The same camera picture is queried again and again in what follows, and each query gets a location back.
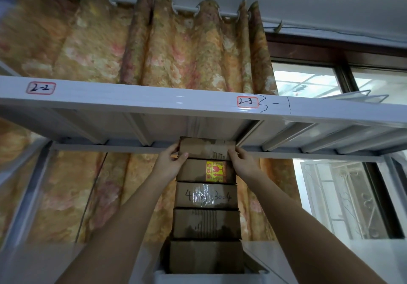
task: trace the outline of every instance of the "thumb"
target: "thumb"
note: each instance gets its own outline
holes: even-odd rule
[[[188,153],[183,153],[181,156],[178,157],[176,163],[181,167],[182,164],[185,163],[186,159],[188,158]]]
[[[232,161],[232,162],[235,162],[235,161],[237,161],[238,159],[240,159],[240,158],[239,158],[239,155],[237,154],[237,152],[236,152],[235,150],[229,149],[229,150],[228,150],[228,153],[229,153],[229,155],[230,155],[230,158],[231,158],[231,161]]]

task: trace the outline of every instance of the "finger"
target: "finger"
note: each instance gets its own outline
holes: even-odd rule
[[[176,163],[179,164],[179,166],[181,167],[182,164],[185,163],[186,159],[188,158],[188,153],[183,153],[182,155],[180,155],[178,157],[178,159],[176,160]]]
[[[173,154],[178,149],[179,144],[180,144],[180,141],[178,140],[175,143],[173,143],[170,147],[168,147],[166,150],[164,150],[164,153],[168,154],[168,155]]]
[[[247,156],[249,155],[249,154],[247,153],[247,151],[244,150],[244,149],[241,148],[241,147],[237,147],[237,146],[236,146],[236,151],[241,155],[241,158],[242,158],[242,159],[246,159]]]
[[[227,152],[229,153],[232,162],[239,160],[239,155],[235,150],[229,149]]]

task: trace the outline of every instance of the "label with red border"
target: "label with red border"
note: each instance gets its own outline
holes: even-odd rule
[[[237,106],[246,108],[258,108],[259,101],[258,98],[255,96],[238,96]]]
[[[222,161],[206,161],[206,181],[226,182],[226,165]]]
[[[26,93],[50,95],[54,93],[56,87],[56,83],[33,81],[28,84]]]

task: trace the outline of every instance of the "yellow and red sticker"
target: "yellow and red sticker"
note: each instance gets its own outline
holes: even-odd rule
[[[222,161],[206,161],[206,181],[226,182],[226,165]]]

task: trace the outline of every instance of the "stack of cardboard boxes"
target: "stack of cardboard boxes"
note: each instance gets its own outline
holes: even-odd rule
[[[242,273],[236,173],[227,153],[235,142],[181,138],[189,157],[177,175],[171,273]]]

